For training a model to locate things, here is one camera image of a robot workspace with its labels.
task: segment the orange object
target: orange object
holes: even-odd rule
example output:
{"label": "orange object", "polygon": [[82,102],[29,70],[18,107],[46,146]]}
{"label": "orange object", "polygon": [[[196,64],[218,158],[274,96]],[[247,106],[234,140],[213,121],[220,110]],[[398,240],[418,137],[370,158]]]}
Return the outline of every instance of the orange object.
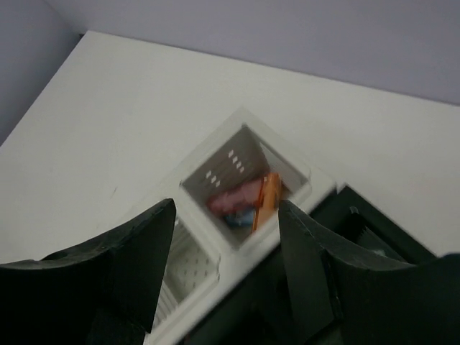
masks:
{"label": "orange object", "polygon": [[264,178],[264,184],[260,190],[260,207],[254,215],[252,223],[252,233],[254,233],[263,223],[267,221],[277,210],[281,196],[281,177],[280,174],[271,172]]}

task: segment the white tabletop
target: white tabletop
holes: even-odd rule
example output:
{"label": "white tabletop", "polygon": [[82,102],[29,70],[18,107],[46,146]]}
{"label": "white tabletop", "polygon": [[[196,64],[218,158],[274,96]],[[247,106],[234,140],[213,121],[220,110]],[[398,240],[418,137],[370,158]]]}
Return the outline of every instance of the white tabletop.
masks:
{"label": "white tabletop", "polygon": [[0,147],[0,262],[117,225],[240,106],[436,254],[460,250],[460,108],[89,32]]}

